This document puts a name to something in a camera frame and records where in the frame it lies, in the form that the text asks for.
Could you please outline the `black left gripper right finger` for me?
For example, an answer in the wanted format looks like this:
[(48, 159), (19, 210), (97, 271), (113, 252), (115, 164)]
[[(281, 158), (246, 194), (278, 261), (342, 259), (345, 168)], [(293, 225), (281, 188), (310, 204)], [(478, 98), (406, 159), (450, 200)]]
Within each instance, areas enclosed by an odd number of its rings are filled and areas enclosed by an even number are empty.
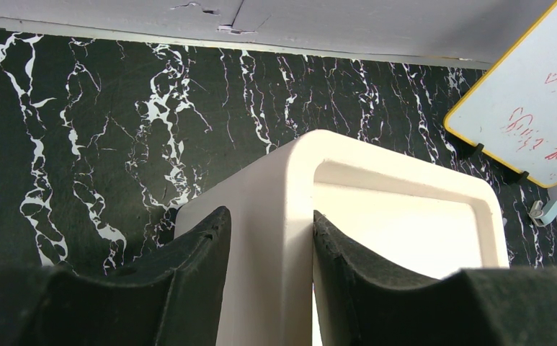
[(557, 345), (557, 267), (464, 269), (437, 280), (313, 214), (324, 345)]

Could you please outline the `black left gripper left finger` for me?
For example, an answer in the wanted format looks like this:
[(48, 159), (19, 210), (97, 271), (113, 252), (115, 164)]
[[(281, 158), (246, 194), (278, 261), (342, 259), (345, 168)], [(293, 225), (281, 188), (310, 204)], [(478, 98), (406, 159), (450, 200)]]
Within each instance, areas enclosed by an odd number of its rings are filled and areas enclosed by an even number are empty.
[(230, 243), (221, 206), (104, 277), (0, 267), (0, 345), (214, 345)]

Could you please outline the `white three-drawer organizer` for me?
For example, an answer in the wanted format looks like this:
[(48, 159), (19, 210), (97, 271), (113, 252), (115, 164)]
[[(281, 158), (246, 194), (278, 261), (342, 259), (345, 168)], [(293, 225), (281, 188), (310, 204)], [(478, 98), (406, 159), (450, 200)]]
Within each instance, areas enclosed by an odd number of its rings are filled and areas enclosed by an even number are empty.
[(502, 212), (482, 179), (314, 130), (183, 205), (181, 235), (216, 208), (231, 214), (218, 345), (345, 345), (313, 251), (313, 214), (372, 252), (442, 279), (509, 267)]

